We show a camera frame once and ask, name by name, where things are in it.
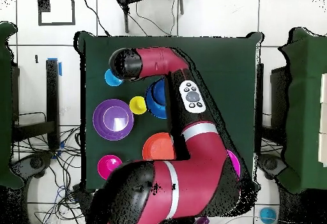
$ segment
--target white stripe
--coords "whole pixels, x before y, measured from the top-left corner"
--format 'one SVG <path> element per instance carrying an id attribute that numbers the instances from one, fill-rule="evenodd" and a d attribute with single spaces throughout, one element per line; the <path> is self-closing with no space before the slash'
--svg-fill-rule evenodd
<path id="1" fill-rule="evenodd" d="M 172 218 L 176 211 L 177 211 L 177 206 L 178 206 L 178 199 L 179 199 L 179 187 L 178 187 L 178 178 L 177 178 L 177 173 L 172 166 L 172 163 L 169 161 L 164 161 L 169 169 L 169 172 L 171 173 L 171 184 L 175 184 L 175 189 L 172 191 L 172 201 L 171 201 L 171 210 L 169 211 L 168 216 L 166 217 L 166 220 L 169 218 Z"/>
<path id="2" fill-rule="evenodd" d="M 216 126 L 214 124 L 211 123 L 200 123 L 200 124 L 195 124 L 189 128 L 187 128 L 182 135 L 184 135 L 184 139 L 185 141 L 187 141 L 188 139 L 201 134 L 201 133 L 207 133 L 207 132 L 213 132 L 213 133 L 217 133 L 217 129 Z"/>

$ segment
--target blue cup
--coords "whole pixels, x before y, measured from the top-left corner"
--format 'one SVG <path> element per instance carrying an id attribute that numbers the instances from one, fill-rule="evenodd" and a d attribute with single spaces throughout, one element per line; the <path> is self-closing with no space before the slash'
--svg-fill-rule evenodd
<path id="1" fill-rule="evenodd" d="M 146 107 L 149 112 L 159 118 L 166 119 L 165 81 L 163 78 L 152 83 L 146 90 Z"/>
<path id="2" fill-rule="evenodd" d="M 277 215 L 274 209 L 266 207 L 260 210 L 260 219 L 264 224 L 273 224 Z"/>
<path id="3" fill-rule="evenodd" d="M 108 70 L 105 72 L 105 81 L 106 81 L 106 83 L 107 83 L 109 86 L 114 86 L 114 87 L 115 87 L 115 86 L 119 86 L 119 85 L 121 85 L 121 84 L 124 82 L 124 80 L 121 80 L 121 79 L 115 77 L 115 76 L 112 74 L 112 72 L 111 72 L 110 69 L 108 69 Z"/>

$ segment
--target green tablecloth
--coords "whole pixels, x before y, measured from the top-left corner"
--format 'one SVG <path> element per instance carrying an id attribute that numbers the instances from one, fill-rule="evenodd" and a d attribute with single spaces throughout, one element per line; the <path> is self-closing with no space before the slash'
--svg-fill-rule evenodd
<path id="1" fill-rule="evenodd" d="M 278 180 L 291 193 L 327 190 L 327 168 L 318 162 L 321 75 L 327 73 L 327 37 L 293 29 L 285 52 L 292 82 L 288 89 L 285 169 Z"/>
<path id="2" fill-rule="evenodd" d="M 13 125 L 13 103 L 11 93 L 11 52 L 5 45 L 7 39 L 17 32 L 9 22 L 0 22 L 0 186 L 18 189 L 23 180 L 13 174 L 9 164 L 12 157 L 11 127 Z"/>
<path id="3" fill-rule="evenodd" d="M 97 172 L 98 160 L 114 154 L 123 162 L 141 160 L 142 147 L 154 133 L 167 131 L 167 121 L 149 112 L 134 115 L 131 133 L 123 140 L 108 141 L 93 128 L 93 112 L 104 100 L 116 98 L 129 103 L 134 96 L 144 96 L 158 77 L 140 82 L 124 82 L 118 87 L 105 83 L 109 57 L 121 48 L 178 47 L 187 53 L 200 71 L 220 109 L 227 130 L 252 173 L 254 154 L 254 94 L 256 50 L 261 33 L 248 38 L 169 38 L 169 37 L 104 37 L 81 33 L 80 46 L 86 56 L 86 188 L 101 188 L 105 182 Z"/>

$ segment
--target black chair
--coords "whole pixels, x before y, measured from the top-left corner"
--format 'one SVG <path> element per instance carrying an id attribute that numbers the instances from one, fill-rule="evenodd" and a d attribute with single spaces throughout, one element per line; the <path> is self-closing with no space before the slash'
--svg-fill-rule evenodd
<path id="1" fill-rule="evenodd" d="M 136 3 L 138 1 L 143 1 L 143 0 L 117 0 L 118 4 L 120 7 L 122 7 L 124 11 L 124 20 L 125 20 L 125 33 L 129 33 L 128 30 L 128 14 L 130 12 L 130 9 L 128 7 L 129 4 L 131 3 Z M 179 6 L 181 8 L 181 14 L 184 14 L 184 5 L 183 5 L 183 0 L 179 0 Z"/>

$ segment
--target remote control button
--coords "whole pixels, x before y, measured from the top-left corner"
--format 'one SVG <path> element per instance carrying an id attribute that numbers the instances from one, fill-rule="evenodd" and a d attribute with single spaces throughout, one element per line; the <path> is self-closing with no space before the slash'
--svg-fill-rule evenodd
<path id="1" fill-rule="evenodd" d="M 200 101 L 200 95 L 197 92 L 190 91 L 186 95 L 186 100 L 188 102 L 198 102 Z"/>

